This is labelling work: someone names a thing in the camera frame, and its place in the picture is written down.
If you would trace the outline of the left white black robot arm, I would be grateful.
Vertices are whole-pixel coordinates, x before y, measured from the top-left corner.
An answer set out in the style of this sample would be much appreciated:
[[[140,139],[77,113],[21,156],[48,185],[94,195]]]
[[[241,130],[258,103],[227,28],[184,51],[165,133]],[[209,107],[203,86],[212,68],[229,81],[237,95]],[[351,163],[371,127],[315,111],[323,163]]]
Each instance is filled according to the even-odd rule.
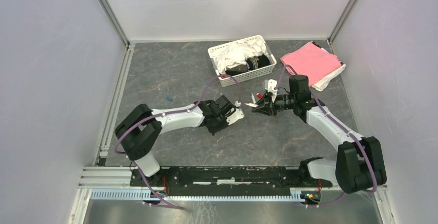
[[[144,182],[154,187],[162,181],[161,167],[151,151],[160,135],[188,127],[206,127],[215,135],[243,117],[240,103],[233,104],[224,95],[173,109],[152,109],[141,104],[118,124],[114,134],[122,153],[143,172]]]

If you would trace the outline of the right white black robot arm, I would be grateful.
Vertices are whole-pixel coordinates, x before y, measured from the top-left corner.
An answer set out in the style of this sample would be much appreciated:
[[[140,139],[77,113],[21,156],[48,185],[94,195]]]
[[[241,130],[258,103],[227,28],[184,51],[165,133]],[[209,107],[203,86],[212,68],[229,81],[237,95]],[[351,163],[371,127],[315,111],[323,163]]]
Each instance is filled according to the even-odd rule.
[[[313,157],[301,161],[298,179],[305,187],[319,180],[337,184],[346,194],[372,191],[387,182],[382,148],[373,136],[365,137],[347,127],[313,96],[305,75],[289,77],[289,91],[278,94],[277,82],[265,81],[265,93],[252,112],[276,116],[279,111],[292,110],[304,123],[317,130],[336,150],[334,161]]]

